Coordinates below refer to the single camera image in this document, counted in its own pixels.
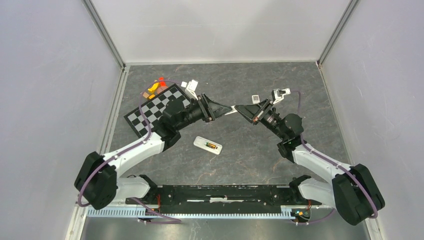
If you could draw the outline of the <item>white remote control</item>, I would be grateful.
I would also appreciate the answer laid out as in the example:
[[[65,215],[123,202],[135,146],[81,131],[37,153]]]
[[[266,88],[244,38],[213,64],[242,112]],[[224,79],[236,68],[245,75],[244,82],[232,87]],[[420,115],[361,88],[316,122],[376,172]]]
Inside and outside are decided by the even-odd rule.
[[[252,95],[251,96],[251,101],[252,101],[253,104],[258,104],[260,102],[259,95]]]
[[[213,142],[201,136],[197,136],[194,139],[193,145],[207,152],[219,155],[222,151],[223,146],[219,143]]]

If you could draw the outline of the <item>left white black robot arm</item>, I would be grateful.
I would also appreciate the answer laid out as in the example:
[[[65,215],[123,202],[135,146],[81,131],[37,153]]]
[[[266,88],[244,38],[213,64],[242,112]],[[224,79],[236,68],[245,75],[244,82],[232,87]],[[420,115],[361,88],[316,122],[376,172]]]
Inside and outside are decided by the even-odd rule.
[[[191,99],[187,106],[179,99],[170,100],[159,122],[146,136],[118,150],[105,154],[94,151],[86,156],[74,182],[78,190],[77,204],[100,210],[113,201],[129,198],[153,203],[157,198],[153,183],[142,176],[122,178],[122,174],[175,145],[183,128],[199,120],[214,121],[232,110],[231,106],[213,101],[205,94]]]

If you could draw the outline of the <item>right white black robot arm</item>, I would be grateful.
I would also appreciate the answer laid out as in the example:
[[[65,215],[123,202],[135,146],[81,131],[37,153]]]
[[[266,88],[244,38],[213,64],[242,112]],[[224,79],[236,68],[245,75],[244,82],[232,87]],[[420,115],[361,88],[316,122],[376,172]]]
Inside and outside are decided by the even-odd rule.
[[[317,201],[335,209],[353,226],[378,217],[385,200],[370,170],[363,164],[352,166],[340,162],[313,148],[303,138],[304,128],[299,115],[289,113],[280,117],[269,99],[234,108],[253,125],[261,123],[281,139],[277,148],[283,158],[322,178],[322,181],[307,175],[297,178],[288,191],[293,203]]]

